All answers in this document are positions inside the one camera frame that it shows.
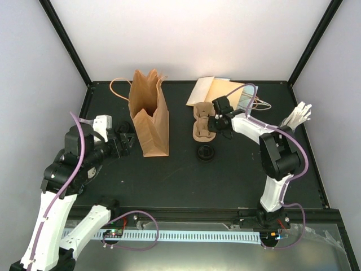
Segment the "brown pulp cup carrier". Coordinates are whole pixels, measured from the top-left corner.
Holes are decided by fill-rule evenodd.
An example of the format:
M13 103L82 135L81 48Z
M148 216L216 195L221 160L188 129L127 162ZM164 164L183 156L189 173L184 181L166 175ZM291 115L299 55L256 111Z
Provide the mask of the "brown pulp cup carrier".
M195 122L193 124L192 136L195 141L210 142L216 137L216 133L210 132L208 129L208 121L211 116L215 116L212 103L200 102L194 105L193 117Z

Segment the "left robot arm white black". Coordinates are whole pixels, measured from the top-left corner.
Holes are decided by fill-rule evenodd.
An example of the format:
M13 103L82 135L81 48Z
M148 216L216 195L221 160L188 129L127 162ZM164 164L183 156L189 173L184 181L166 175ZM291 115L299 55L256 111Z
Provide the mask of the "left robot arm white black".
M127 121L101 134L89 124L73 126L65 134L64 148L43 173L41 205L24 256L10 270L73 270L76 260L95 233L121 219L118 200L101 197L66 236L63 230L76 198L94 180L107 159L128 156L135 141Z

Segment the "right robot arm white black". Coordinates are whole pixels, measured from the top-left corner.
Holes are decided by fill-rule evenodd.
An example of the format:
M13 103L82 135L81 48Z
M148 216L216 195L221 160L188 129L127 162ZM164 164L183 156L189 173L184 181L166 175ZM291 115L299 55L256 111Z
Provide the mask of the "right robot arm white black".
M236 132L259 145L266 183L256 219L264 229L273 227L285 207L284 196L289 183L302 175L296 174L301 167L305 173L309 166L305 151L293 137L293 130L288 126L280 128L263 123L244 113L234 117L230 114L211 116L208 129L215 133Z

